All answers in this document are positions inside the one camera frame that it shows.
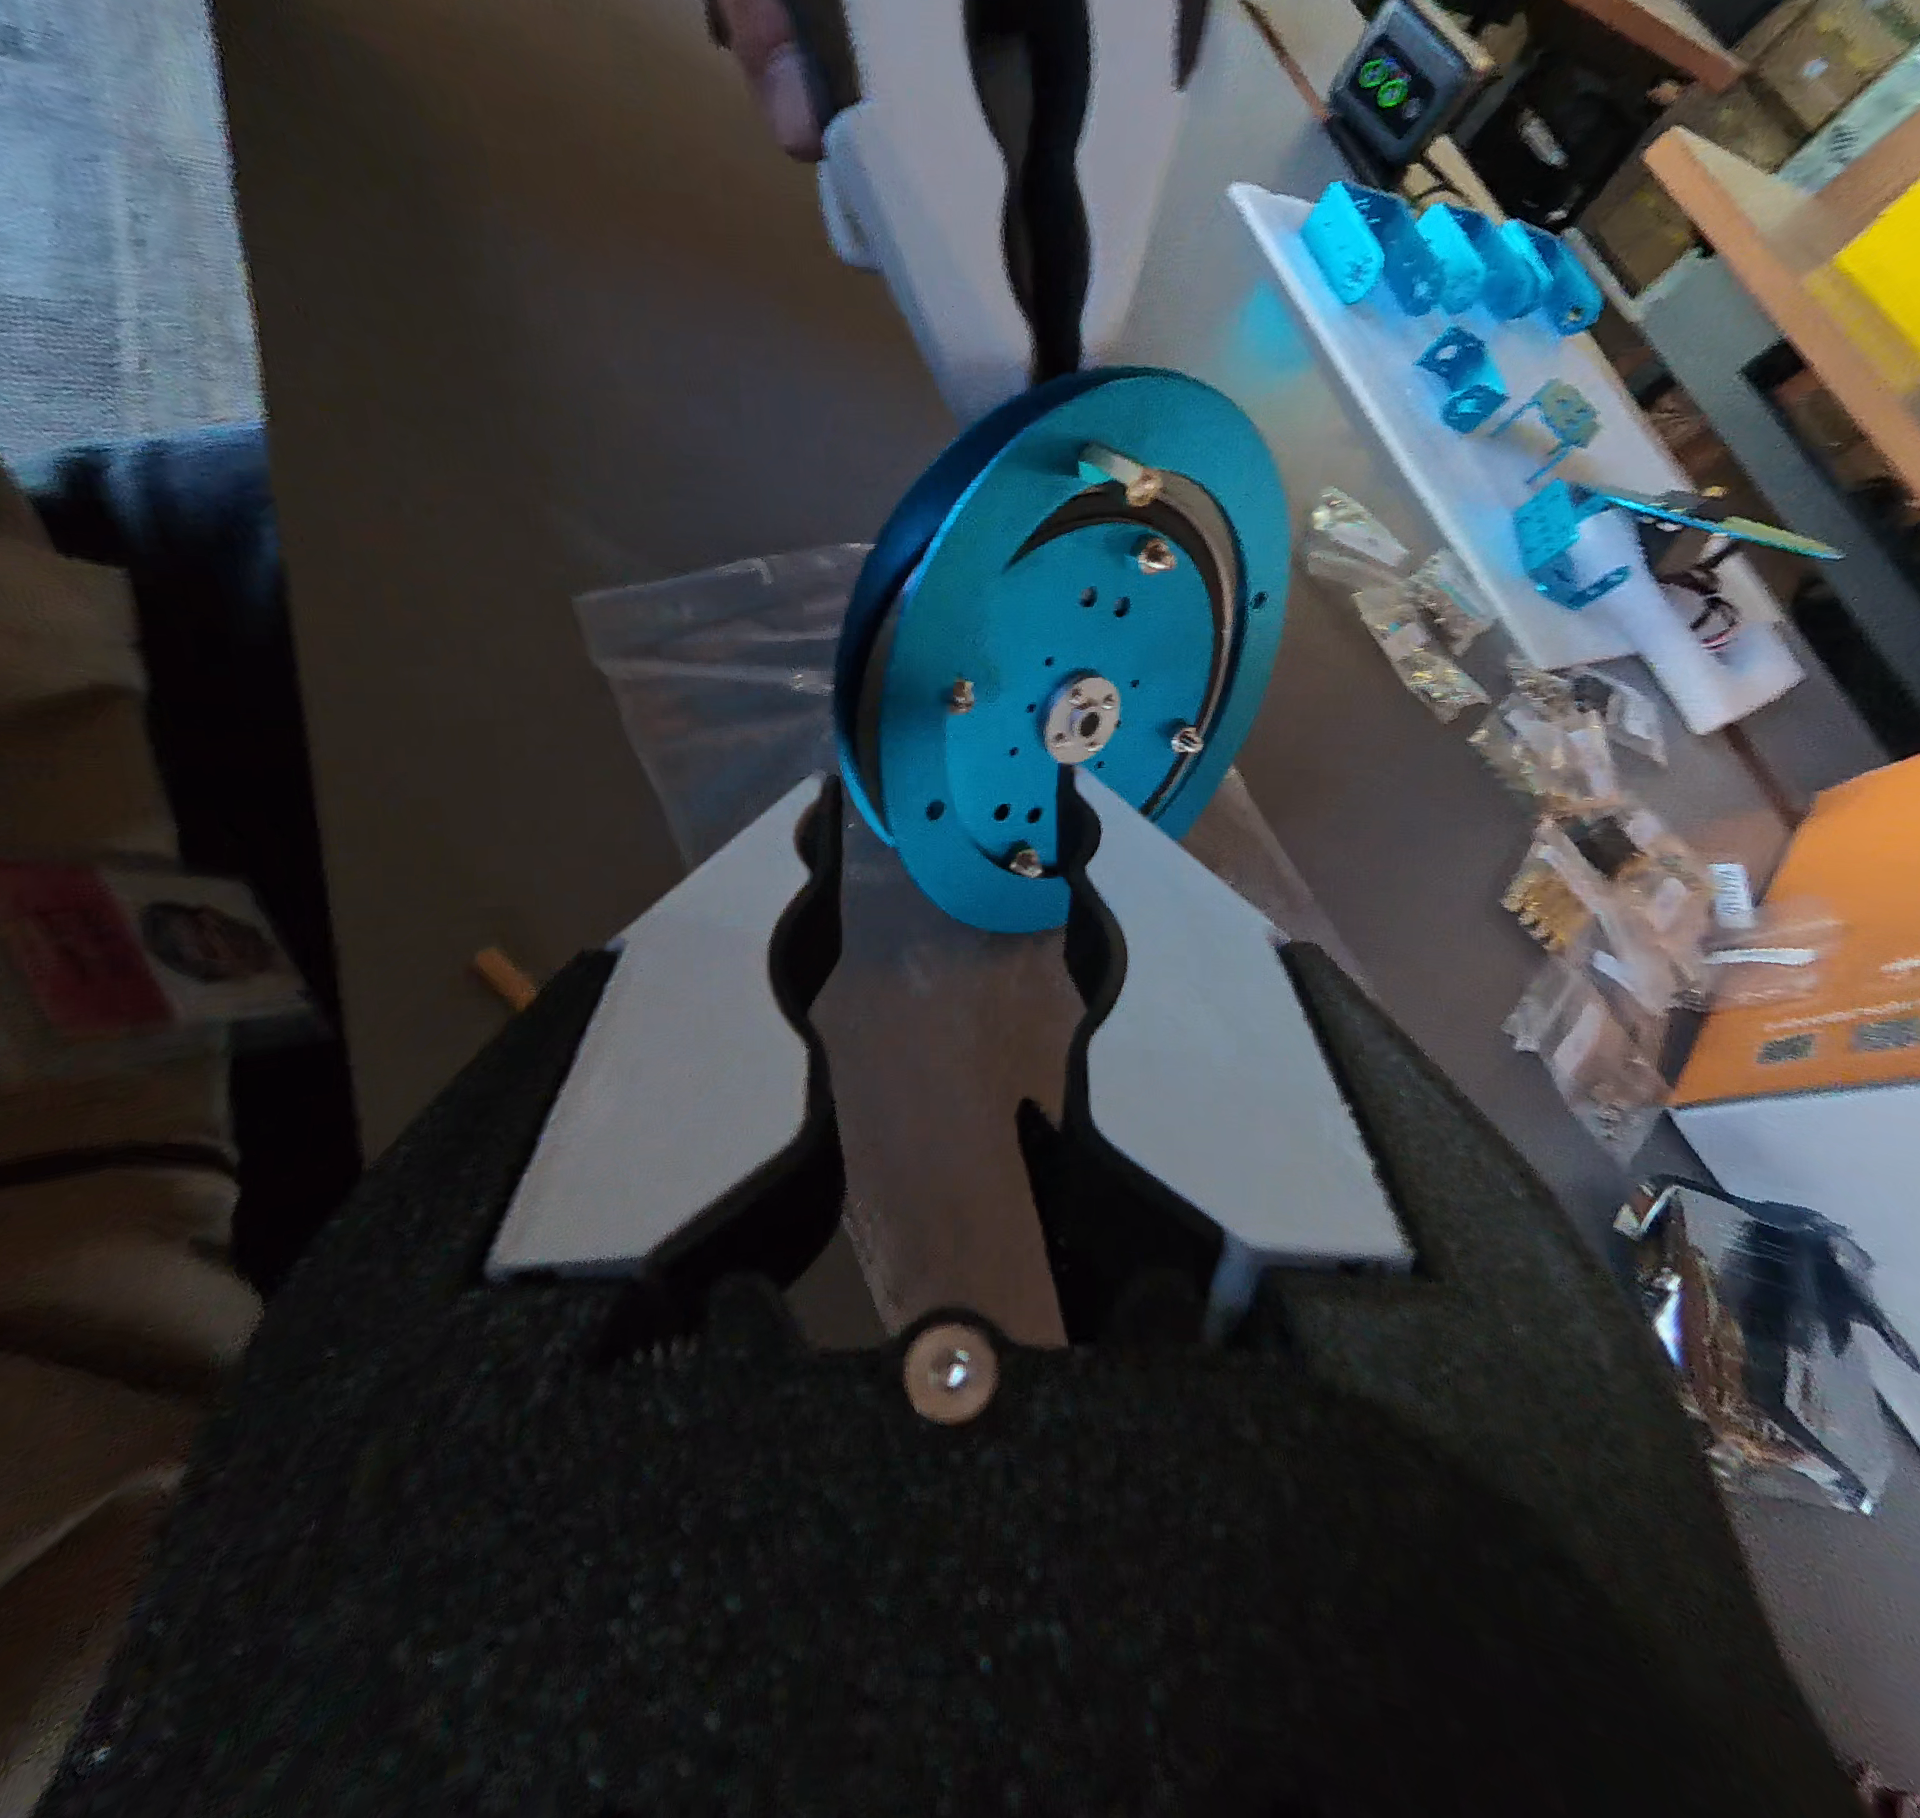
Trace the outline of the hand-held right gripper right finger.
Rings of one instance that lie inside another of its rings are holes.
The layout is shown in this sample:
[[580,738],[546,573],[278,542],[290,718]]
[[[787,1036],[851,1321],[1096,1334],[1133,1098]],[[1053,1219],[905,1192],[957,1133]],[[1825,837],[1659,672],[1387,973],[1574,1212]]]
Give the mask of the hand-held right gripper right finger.
[[1207,1278],[1404,1276],[1414,1244],[1284,957],[1287,939],[1089,770],[1062,777],[1066,1125],[1148,1181]]

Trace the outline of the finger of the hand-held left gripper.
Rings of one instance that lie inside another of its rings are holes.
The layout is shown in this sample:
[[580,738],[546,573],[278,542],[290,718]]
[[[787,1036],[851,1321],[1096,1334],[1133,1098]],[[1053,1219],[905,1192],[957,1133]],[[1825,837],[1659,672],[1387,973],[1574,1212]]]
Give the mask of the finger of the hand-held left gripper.
[[824,137],[846,258],[879,272],[951,409],[1058,372],[1058,0],[840,0]]
[[1055,352],[1113,359],[1185,112],[1185,0],[1067,0],[1046,84]]

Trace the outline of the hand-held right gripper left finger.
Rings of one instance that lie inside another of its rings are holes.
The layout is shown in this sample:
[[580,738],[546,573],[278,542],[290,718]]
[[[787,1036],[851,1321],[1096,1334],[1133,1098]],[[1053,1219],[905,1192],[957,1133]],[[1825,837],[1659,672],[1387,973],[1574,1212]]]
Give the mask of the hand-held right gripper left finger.
[[806,776],[621,933],[486,1278],[800,1278],[846,1167],[812,1009],[843,800]]

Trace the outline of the blue round turntable assembly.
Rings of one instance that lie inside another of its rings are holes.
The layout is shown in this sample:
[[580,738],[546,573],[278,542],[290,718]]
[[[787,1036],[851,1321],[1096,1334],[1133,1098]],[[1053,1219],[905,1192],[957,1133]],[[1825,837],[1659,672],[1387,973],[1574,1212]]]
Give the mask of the blue round turntable assembly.
[[[1084,444],[1156,466],[1165,496],[1084,487]],[[937,911],[1066,923],[1069,770],[1188,833],[1260,715],[1287,531],[1258,425],[1166,369],[1036,386],[946,446],[863,564],[832,685],[848,799]]]

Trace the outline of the person's left hand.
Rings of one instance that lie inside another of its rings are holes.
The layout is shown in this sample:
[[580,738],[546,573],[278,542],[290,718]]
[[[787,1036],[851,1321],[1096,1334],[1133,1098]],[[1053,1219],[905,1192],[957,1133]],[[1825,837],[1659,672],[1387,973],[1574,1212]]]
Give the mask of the person's left hand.
[[706,3],[711,36],[732,54],[779,152],[798,163],[818,166],[824,158],[824,137],[787,6],[781,0]]

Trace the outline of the small grey display device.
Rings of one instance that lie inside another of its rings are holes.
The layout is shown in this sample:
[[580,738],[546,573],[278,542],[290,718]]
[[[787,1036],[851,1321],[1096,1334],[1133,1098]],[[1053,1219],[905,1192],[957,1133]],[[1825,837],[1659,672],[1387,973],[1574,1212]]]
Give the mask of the small grey display device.
[[1327,93],[1325,129],[1351,177],[1387,190],[1447,139],[1499,73],[1436,0],[1383,0]]

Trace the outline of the clear plastic bag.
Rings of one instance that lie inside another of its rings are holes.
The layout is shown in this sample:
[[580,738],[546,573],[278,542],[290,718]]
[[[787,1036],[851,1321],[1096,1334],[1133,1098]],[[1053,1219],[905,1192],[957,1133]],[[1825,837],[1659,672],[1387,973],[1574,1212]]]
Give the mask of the clear plastic bag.
[[[833,655],[864,558],[821,544],[576,601],[684,870],[832,767]],[[800,1321],[821,1344],[863,1344],[958,1306],[1058,1344],[1015,1115],[1062,1104],[1080,1015],[1062,939],[948,920],[859,810],[843,825],[843,948],[812,1022],[848,1201],[793,1293]]]

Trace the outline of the pile of small hardware bags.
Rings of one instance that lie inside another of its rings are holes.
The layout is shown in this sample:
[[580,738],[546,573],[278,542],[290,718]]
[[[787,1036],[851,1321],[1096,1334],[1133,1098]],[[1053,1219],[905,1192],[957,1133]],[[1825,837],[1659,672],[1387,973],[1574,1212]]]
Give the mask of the pile of small hardware bags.
[[1561,1106],[1625,1164],[1665,1112],[1674,1022],[1702,1015],[1714,892],[1707,859],[1622,776],[1620,750],[1665,750],[1651,701],[1610,675],[1565,675],[1520,655],[1489,690],[1466,652],[1495,632],[1459,558],[1418,558],[1341,488],[1312,501],[1298,553],[1309,580],[1344,595],[1400,687],[1527,808],[1530,843],[1501,911],[1545,964],[1504,1021]]

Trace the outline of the shiny foil bag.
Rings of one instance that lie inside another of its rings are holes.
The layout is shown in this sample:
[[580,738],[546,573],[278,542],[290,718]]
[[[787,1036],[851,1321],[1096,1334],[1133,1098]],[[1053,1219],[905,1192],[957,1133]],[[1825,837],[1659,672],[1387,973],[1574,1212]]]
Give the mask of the shiny foil bag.
[[1888,1386],[1916,1386],[1916,1350],[1853,1234],[1680,1179],[1642,1181],[1614,1232],[1719,1485],[1873,1514],[1895,1467]]

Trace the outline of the teal oval plate with servo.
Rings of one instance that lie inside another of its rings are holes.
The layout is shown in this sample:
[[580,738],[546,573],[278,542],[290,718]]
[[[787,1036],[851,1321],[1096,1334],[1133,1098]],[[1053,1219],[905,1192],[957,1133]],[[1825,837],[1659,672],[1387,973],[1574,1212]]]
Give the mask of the teal oval plate with servo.
[[1709,516],[1704,510],[1698,510],[1686,492],[1668,492],[1665,496],[1651,498],[1620,488],[1580,487],[1580,494],[1585,506],[1618,510],[1649,531],[1667,534],[1701,534],[1709,540],[1709,546],[1717,546],[1717,551],[1709,551],[1711,558],[1723,558],[1733,546],[1751,544],[1790,558],[1810,558],[1816,561],[1844,559],[1844,553],[1837,544],[1814,538],[1810,534],[1797,534],[1786,528],[1733,513]]

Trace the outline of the yellow bin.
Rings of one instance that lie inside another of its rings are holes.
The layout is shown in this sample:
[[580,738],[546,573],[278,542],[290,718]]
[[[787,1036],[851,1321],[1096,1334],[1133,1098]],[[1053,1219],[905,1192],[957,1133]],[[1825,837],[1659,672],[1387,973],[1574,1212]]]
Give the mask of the yellow bin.
[[1835,260],[1814,269],[1802,288],[1893,395],[1916,395],[1916,214],[1887,211],[1841,247]]

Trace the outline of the large blue U bracket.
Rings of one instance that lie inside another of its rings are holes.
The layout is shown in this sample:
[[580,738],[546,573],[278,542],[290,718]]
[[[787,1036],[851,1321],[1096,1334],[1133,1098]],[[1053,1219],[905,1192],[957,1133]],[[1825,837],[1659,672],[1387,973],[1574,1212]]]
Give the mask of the large blue U bracket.
[[1300,241],[1342,306],[1355,309],[1379,292],[1408,317],[1436,303],[1428,244],[1397,195],[1334,181],[1312,204]]
[[1499,225],[1448,200],[1425,204],[1415,229],[1436,269],[1438,306],[1448,317],[1495,312]]
[[1530,280],[1532,300],[1524,314],[1545,320],[1560,337],[1590,334],[1605,296],[1568,244],[1520,220],[1501,223],[1497,236]]

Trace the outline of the small blue bracket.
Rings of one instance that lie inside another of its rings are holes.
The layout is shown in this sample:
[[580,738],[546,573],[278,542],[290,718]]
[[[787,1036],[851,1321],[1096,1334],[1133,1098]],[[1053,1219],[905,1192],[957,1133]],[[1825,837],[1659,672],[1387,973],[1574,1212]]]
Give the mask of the small blue bracket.
[[1463,439],[1476,436],[1512,399],[1490,343],[1466,325],[1444,327],[1414,364],[1441,386],[1441,422]]

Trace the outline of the blue angled bracket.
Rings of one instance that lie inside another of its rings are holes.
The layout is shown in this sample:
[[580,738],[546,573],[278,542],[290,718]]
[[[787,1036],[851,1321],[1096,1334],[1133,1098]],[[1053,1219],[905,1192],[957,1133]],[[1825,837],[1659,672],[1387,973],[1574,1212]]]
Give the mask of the blue angled bracket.
[[1600,427],[1594,400],[1568,379],[1549,378],[1501,420],[1495,436],[1530,463],[1527,487],[1536,488],[1570,454],[1588,450]]

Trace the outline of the wide blue U bracket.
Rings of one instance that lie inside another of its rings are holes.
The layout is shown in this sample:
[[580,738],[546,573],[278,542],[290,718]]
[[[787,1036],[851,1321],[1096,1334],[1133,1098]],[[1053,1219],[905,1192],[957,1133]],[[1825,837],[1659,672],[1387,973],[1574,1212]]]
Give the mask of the wide blue U bracket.
[[1551,606],[1580,612],[1628,582],[1628,565],[1583,537],[1605,510],[1590,488],[1553,477],[1513,513],[1517,568]]

